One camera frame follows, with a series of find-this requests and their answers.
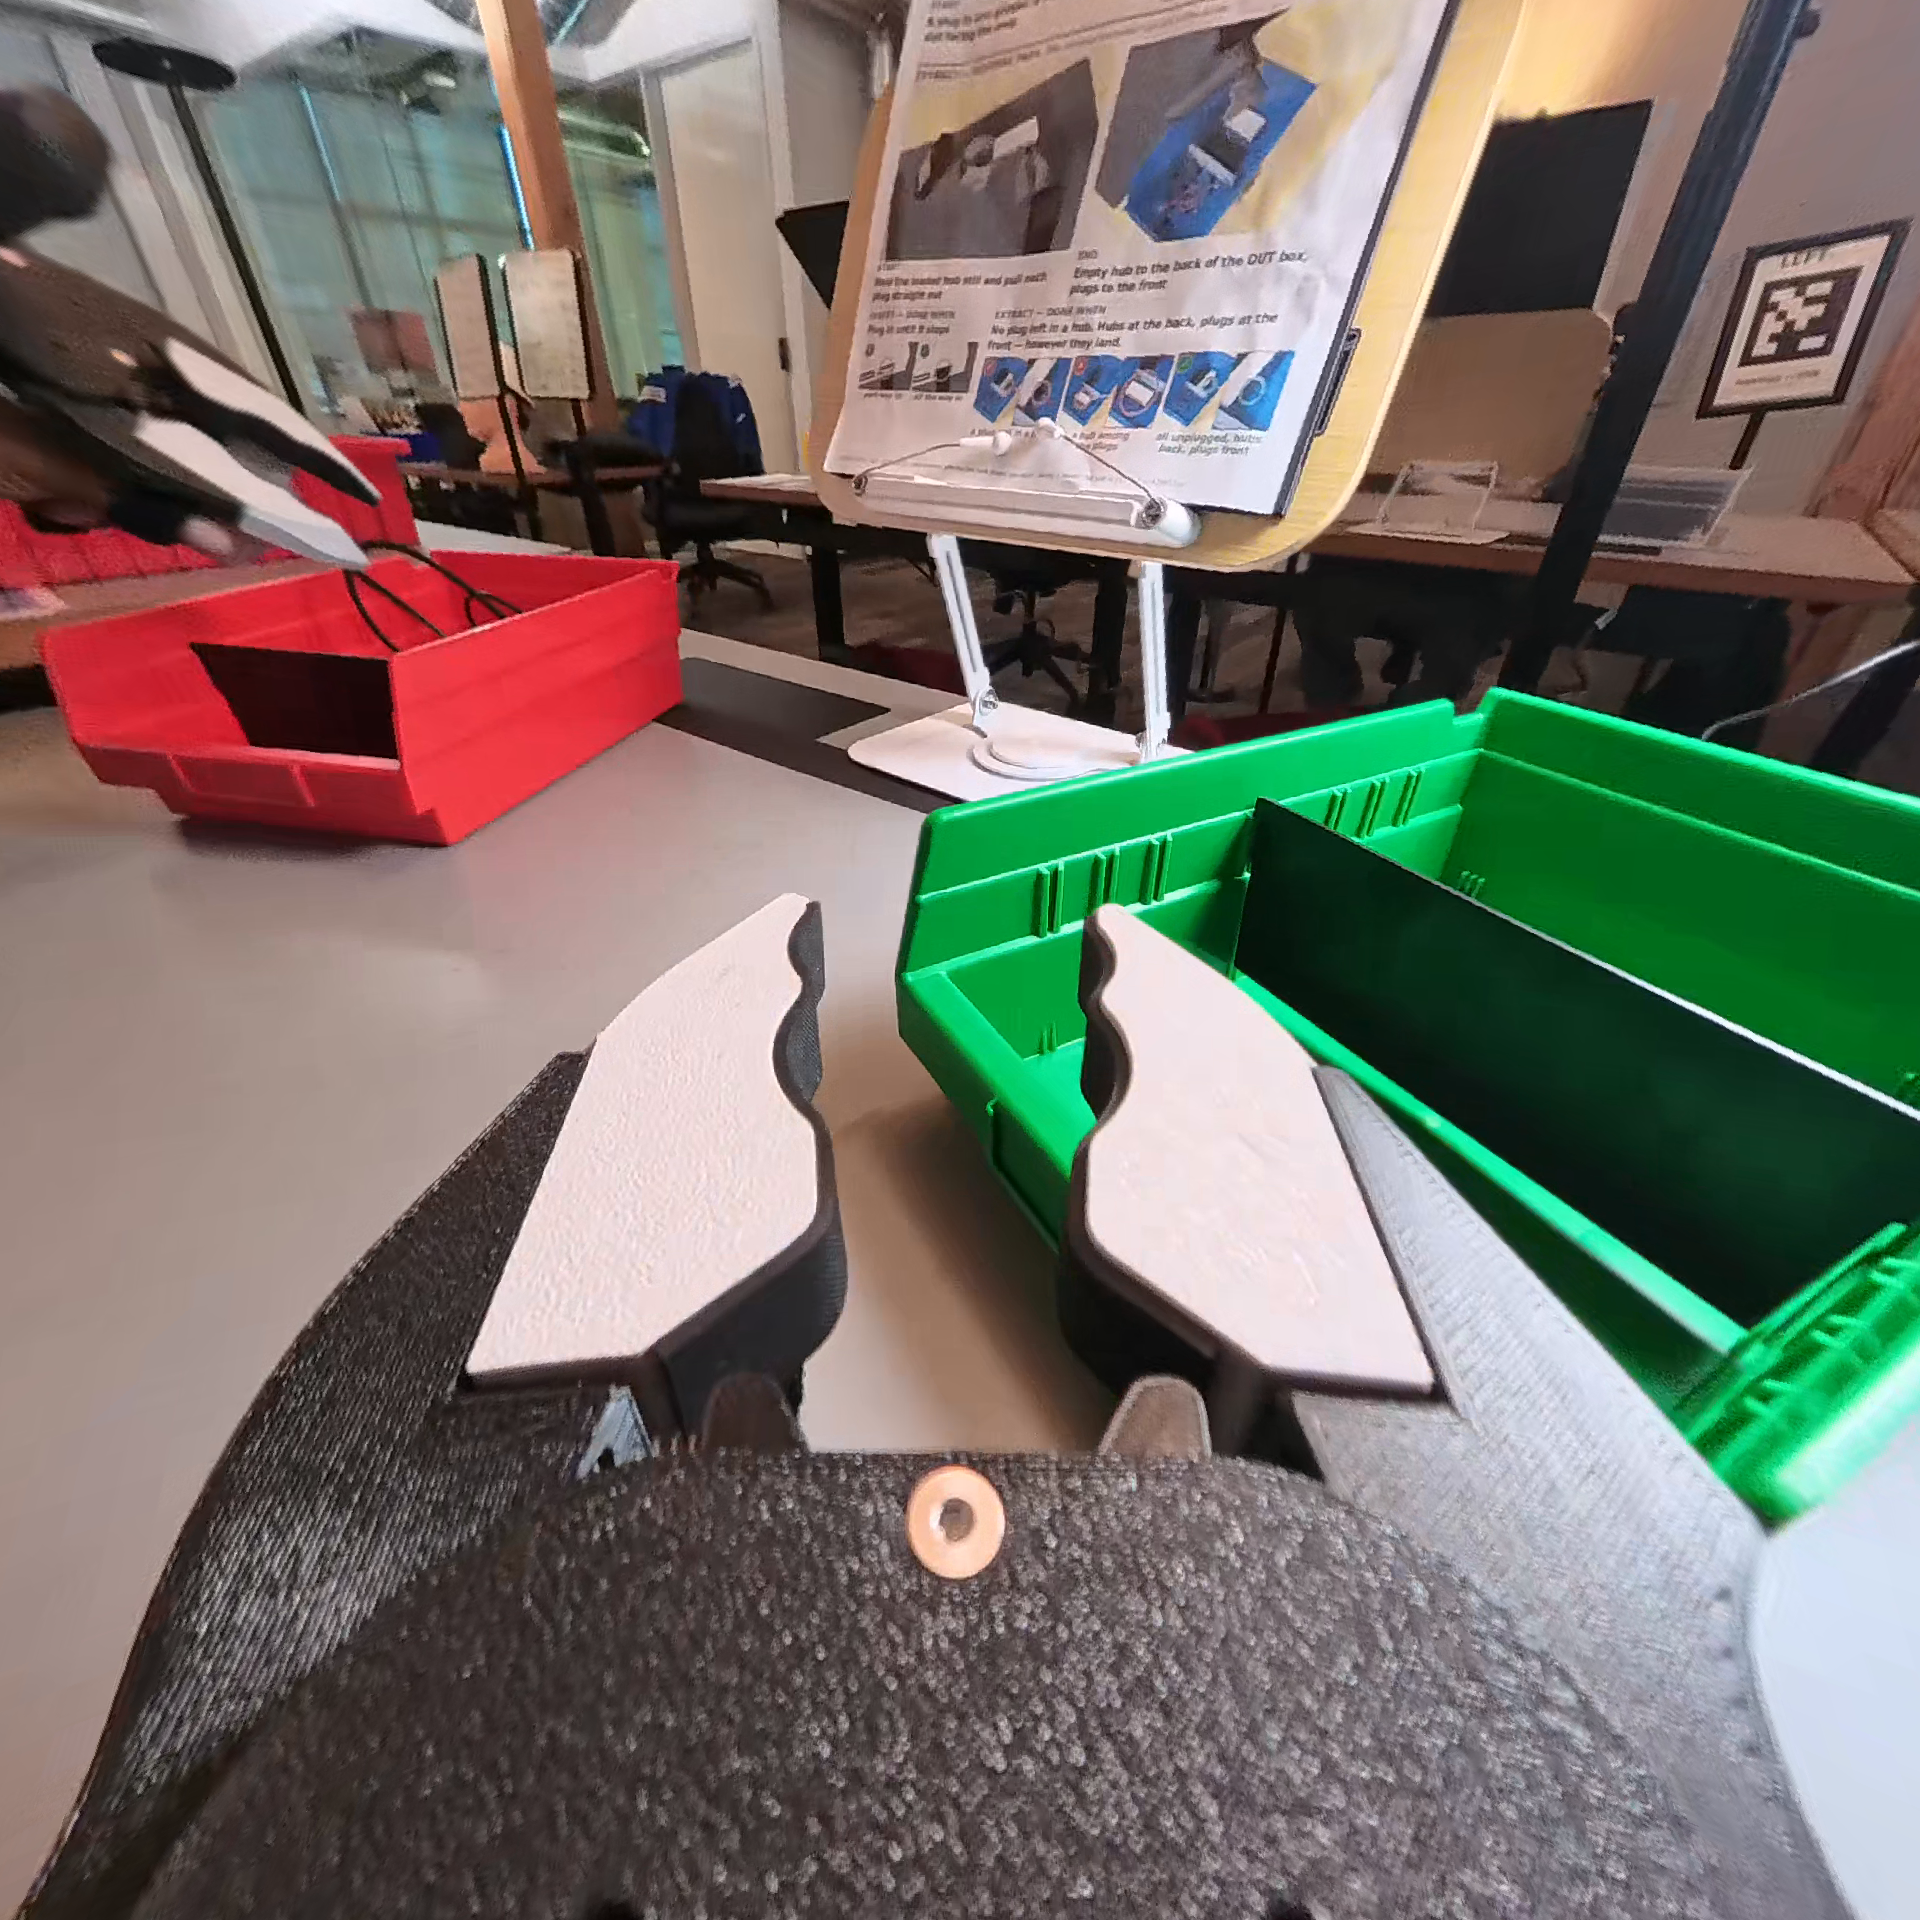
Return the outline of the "red plastic bin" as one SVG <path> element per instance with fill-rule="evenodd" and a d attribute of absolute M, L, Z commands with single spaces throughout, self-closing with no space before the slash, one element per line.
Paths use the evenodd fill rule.
<path fill-rule="evenodd" d="M 66 730 L 168 815 L 455 847 L 681 706 L 675 563 L 419 555 L 57 630 Z"/>

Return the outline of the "green plastic bin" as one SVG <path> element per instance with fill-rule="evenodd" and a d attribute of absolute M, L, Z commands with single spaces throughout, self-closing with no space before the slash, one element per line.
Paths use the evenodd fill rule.
<path fill-rule="evenodd" d="M 957 802 L 896 1011 L 1057 1248 L 1081 922 L 1387 1105 L 1762 1523 L 1914 1422 L 1914 799 L 1492 693 Z"/>

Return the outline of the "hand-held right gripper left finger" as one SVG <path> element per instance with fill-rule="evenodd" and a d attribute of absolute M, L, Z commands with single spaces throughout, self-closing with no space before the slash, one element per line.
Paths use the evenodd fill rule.
<path fill-rule="evenodd" d="M 778 897 L 611 1017 L 464 1352 L 474 1391 L 626 1387 L 649 1428 L 701 1428 L 728 1377 L 803 1391 L 849 1286 L 822 988 L 822 905 Z"/>

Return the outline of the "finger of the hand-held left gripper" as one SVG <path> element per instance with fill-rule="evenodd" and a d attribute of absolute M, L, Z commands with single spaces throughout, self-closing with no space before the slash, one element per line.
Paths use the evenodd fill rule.
<path fill-rule="evenodd" d="M 327 567 L 370 567 L 370 551 L 308 506 L 290 475 L 371 501 L 371 483 L 327 439 L 287 439 L 253 416 L 220 439 L 188 416 L 135 413 L 135 537 L 220 560 L 252 537 Z"/>
<path fill-rule="evenodd" d="M 294 405 L 209 348 L 161 338 L 140 353 L 140 376 L 149 413 L 201 431 L 228 452 L 248 449 L 358 501 L 378 501 L 378 486 Z"/>

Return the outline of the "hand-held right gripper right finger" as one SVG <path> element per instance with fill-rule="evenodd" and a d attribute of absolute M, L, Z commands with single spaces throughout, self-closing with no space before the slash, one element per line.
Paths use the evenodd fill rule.
<path fill-rule="evenodd" d="M 1057 1311 L 1113 1392 L 1199 1391 L 1210 1448 L 1292 1392 L 1424 1404 L 1436 1367 L 1331 1119 L 1331 1073 L 1129 908 L 1081 922 L 1081 1098 Z"/>

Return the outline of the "red ribbed crate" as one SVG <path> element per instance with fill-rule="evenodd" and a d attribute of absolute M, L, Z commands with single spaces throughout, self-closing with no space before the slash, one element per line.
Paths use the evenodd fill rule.
<path fill-rule="evenodd" d="M 196 548 L 154 548 L 118 528 L 95 530 L 50 530 L 35 528 L 22 501 L 0 501 L 0 588 L 88 588 L 123 580 L 168 580 L 188 570 L 209 570 L 220 560 Z"/>

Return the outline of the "clear acrylic holder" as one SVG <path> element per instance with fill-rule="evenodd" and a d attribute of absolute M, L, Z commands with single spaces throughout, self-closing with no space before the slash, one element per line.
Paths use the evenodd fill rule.
<path fill-rule="evenodd" d="M 1379 534 L 1485 548 L 1507 528 L 1485 523 L 1499 493 L 1499 464 L 1406 464 L 1367 523 Z"/>

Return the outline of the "clear plastic container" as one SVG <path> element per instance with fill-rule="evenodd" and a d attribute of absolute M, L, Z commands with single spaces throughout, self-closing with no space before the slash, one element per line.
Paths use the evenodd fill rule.
<path fill-rule="evenodd" d="M 1594 544 L 1631 551 L 1705 548 L 1744 483 L 1749 471 L 1729 468 L 1627 468 Z"/>

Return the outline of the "instruction sheet on stand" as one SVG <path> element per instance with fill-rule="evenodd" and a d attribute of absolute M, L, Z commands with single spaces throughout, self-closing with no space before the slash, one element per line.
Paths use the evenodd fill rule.
<path fill-rule="evenodd" d="M 1446 242 L 1502 97 L 1519 23 L 1523 5 L 1457 5 L 1452 32 L 1424 88 L 1406 170 L 1379 231 L 1379 252 L 1347 326 L 1347 344 L 1341 348 L 1341 361 L 1323 386 L 1323 405 L 1284 512 L 1202 512 L 1182 519 L 1150 519 L 1145 528 L 1120 523 L 1113 501 L 1088 493 L 1060 493 L 1042 519 L 1021 519 L 1014 513 L 1014 493 L 992 493 L 990 519 L 963 519 L 959 493 L 926 492 L 926 501 L 941 506 L 941 513 L 900 513 L 900 506 L 889 506 L 880 492 L 863 492 L 858 483 L 847 483 L 822 468 L 847 400 L 858 271 L 865 258 L 896 88 L 889 77 L 858 153 L 849 231 L 830 308 L 834 356 L 830 373 L 822 376 L 816 445 L 806 464 L 816 492 L 834 519 L 904 530 L 926 548 L 959 662 L 963 702 L 858 740 L 856 756 L 863 767 L 972 802 L 1042 783 L 1124 775 L 1170 751 L 1170 688 L 1182 688 L 1188 673 L 1166 673 L 1166 570 L 1264 570 L 1316 544 L 1323 530 L 1331 530 L 1338 513 L 1344 513 L 1406 376 L 1416 326 L 1424 318 Z M 1133 588 L 1137 611 L 1137 735 L 1002 702 L 963 574 L 967 548 L 1021 548 L 1036 551 L 1042 560 L 1119 563 L 1120 583 Z"/>

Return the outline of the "dark metal post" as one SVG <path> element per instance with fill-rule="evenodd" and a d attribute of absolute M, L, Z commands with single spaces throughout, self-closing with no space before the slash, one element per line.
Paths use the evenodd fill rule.
<path fill-rule="evenodd" d="M 1502 657 L 1499 688 L 1530 693 L 1546 673 L 1559 630 L 1574 611 L 1602 519 L 1617 506 L 1668 356 L 1681 340 L 1727 214 L 1755 157 L 1762 121 L 1775 107 L 1796 43 L 1815 32 L 1815 15 L 1820 5 L 1810 0 L 1755 0 L 1742 13 L 1713 110 L 1695 137 L 1695 153 L 1671 191 L 1654 264 L 1619 331 L 1619 356 L 1599 386 L 1594 423 L 1583 452 L 1574 460 L 1572 492 L 1535 570 L 1526 611 Z"/>

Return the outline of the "black triangular panel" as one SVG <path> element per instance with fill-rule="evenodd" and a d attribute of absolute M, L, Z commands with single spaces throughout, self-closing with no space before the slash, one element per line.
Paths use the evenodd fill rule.
<path fill-rule="evenodd" d="M 778 211 L 778 234 L 784 252 L 793 257 L 793 264 L 803 266 L 803 281 L 827 308 L 834 308 L 847 227 L 849 227 L 847 200 L 803 203 L 803 205 Z"/>

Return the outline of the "whiteboard on stand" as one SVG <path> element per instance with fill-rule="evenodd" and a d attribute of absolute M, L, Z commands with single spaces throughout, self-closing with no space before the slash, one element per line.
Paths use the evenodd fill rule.
<path fill-rule="evenodd" d="M 530 400 L 589 400 L 589 303 L 578 258 L 555 252 L 506 252 L 497 258 L 516 331 L 516 376 Z"/>
<path fill-rule="evenodd" d="M 446 258 L 433 276 L 433 290 L 455 392 L 462 400 L 497 400 L 506 373 L 497 356 L 487 258 L 478 252 Z"/>

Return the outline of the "printed instruction sheet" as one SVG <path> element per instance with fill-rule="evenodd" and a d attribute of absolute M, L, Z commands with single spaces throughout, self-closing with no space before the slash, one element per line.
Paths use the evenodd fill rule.
<path fill-rule="evenodd" d="M 1276 513 L 1441 0 L 908 9 L 822 468 L 900 513 Z"/>

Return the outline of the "black white marker sign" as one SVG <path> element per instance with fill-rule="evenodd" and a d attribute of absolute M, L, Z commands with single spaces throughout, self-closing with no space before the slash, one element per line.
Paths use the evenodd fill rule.
<path fill-rule="evenodd" d="M 1744 471 L 1762 423 L 1845 400 L 1911 218 L 1757 242 L 1742 257 L 1696 416 L 1739 416 L 1727 471 Z"/>

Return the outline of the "black office chair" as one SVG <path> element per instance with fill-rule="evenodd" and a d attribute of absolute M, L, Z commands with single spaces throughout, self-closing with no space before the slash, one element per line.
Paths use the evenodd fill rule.
<path fill-rule="evenodd" d="M 715 555 L 722 544 L 742 544 L 753 534 L 751 506 L 706 493 L 706 483 L 751 475 L 757 471 L 742 464 L 713 386 L 697 373 L 683 376 L 673 400 L 673 449 L 665 452 L 665 475 L 649 486 L 660 560 L 681 563 L 681 555 L 692 555 L 692 563 L 681 567 L 692 595 L 739 583 L 757 595 L 760 611 L 775 611 L 765 574 Z"/>

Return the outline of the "black floor lamp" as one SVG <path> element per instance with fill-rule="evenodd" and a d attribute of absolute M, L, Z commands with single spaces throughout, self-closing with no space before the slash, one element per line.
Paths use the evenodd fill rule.
<path fill-rule="evenodd" d="M 96 56 L 100 71 L 111 71 L 118 77 L 130 77 L 130 82 L 140 82 L 140 85 L 157 85 L 168 97 L 181 147 L 188 147 L 188 153 L 197 170 L 208 205 L 209 205 L 216 227 L 228 242 L 232 271 L 234 271 L 234 281 L 244 289 L 244 300 L 252 308 L 259 344 L 266 348 L 266 361 L 276 370 L 276 382 L 278 382 L 284 399 L 303 413 L 303 388 L 299 388 L 294 366 L 290 366 L 290 356 L 278 340 L 278 326 L 266 308 L 266 296 L 263 296 L 252 249 L 244 240 L 244 227 L 234 225 L 234 205 L 232 205 L 228 184 L 222 184 L 222 176 L 209 157 L 208 135 L 197 127 L 197 110 L 192 107 L 192 97 L 228 94 L 234 85 L 234 71 L 216 62 L 216 56 L 201 56 L 201 53 L 192 53 L 192 47 L 179 47 L 179 43 L 161 43 L 161 39 L 140 39 L 140 35 L 100 35 L 100 39 L 95 39 L 95 56 Z"/>

